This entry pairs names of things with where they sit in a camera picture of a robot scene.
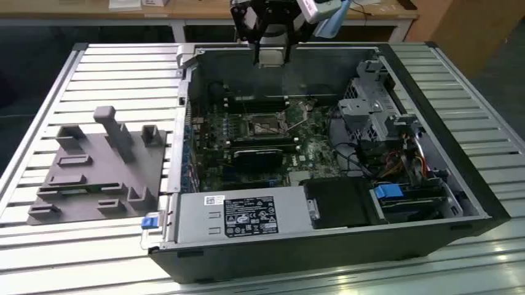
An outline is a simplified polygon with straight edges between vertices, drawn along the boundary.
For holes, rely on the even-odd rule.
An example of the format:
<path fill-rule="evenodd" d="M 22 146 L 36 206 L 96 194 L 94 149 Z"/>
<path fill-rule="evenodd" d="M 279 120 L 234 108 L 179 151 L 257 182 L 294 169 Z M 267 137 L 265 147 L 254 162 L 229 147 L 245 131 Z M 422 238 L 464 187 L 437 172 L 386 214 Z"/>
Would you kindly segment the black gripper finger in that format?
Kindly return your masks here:
<path fill-rule="evenodd" d="M 254 25 L 249 26 L 246 16 L 254 12 Z M 237 36 L 254 47 L 254 64 L 259 63 L 261 39 L 267 29 L 266 8 L 262 4 L 231 4 L 231 17 L 235 24 Z"/>
<path fill-rule="evenodd" d="M 294 47 L 301 42 L 307 42 L 313 34 L 313 24 L 306 21 L 303 14 L 286 24 L 286 61 L 290 61 L 290 56 Z"/>

